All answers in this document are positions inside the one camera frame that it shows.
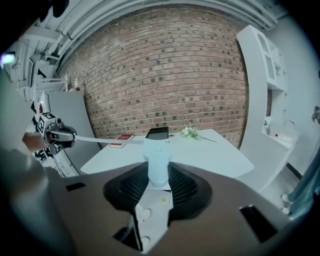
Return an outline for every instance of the white table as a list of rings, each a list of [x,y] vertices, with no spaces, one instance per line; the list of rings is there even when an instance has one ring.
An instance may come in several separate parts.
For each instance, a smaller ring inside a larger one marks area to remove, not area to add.
[[[172,147],[171,162],[204,169],[209,172],[236,178],[250,172],[253,164],[229,141],[213,129],[199,130],[199,135],[207,139],[183,138],[179,132],[169,133]],[[143,140],[146,136],[135,136],[133,140]],[[123,148],[106,146],[91,158],[81,171],[86,174],[100,173],[135,163],[146,162],[143,145],[127,144]]]

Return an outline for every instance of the ceiling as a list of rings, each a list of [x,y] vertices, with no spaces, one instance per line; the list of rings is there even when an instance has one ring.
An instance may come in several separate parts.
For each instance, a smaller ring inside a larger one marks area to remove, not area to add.
[[[261,30],[274,28],[281,16],[276,0],[69,0],[62,16],[55,18],[51,8],[43,22],[35,22],[8,49],[16,52],[17,61],[7,65],[6,72],[16,88],[30,87],[31,67],[36,61],[41,75],[35,76],[51,78],[58,65],[101,26],[142,8],[168,4],[218,9]]]

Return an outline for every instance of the brick wall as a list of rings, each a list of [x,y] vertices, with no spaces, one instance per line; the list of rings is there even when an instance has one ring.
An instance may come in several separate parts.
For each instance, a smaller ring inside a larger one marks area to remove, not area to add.
[[[145,9],[92,34],[58,75],[79,79],[97,138],[191,122],[238,147],[248,101],[236,40],[243,27],[211,9]]]

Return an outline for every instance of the gray floor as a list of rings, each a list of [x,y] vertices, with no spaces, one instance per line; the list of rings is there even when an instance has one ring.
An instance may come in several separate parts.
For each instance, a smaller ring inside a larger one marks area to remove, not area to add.
[[[291,193],[298,183],[299,179],[287,167],[285,167],[274,181],[260,194],[277,208],[281,209],[287,206],[282,202],[281,195],[283,193]]]

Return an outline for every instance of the black rectangle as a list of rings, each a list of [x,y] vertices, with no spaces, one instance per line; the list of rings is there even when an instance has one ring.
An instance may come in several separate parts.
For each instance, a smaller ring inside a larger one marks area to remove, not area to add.
[[[38,122],[38,130],[42,135],[44,134],[44,129],[45,129],[45,121],[40,116],[39,117],[39,122]]]
[[[253,206],[245,206],[240,208],[240,212],[245,218],[246,222],[259,239],[260,243],[267,241],[273,237],[277,230],[267,221],[267,219]]]
[[[50,112],[46,112],[46,113],[42,113],[42,115],[44,115],[46,118],[48,119],[54,119],[56,118],[53,114],[51,114]]]
[[[82,182],[78,182],[78,183],[75,183],[75,184],[71,184],[71,185],[65,186],[65,188],[66,188],[66,190],[68,190],[70,192],[72,190],[77,190],[77,189],[83,188],[85,186],[86,185],[83,184]]]
[[[169,128],[168,127],[159,127],[152,128],[149,130],[146,138],[149,140],[165,140],[169,138]]]
[[[297,171],[296,168],[294,168],[290,163],[286,163],[286,167],[296,176],[299,180],[302,179],[302,175],[300,172]]]

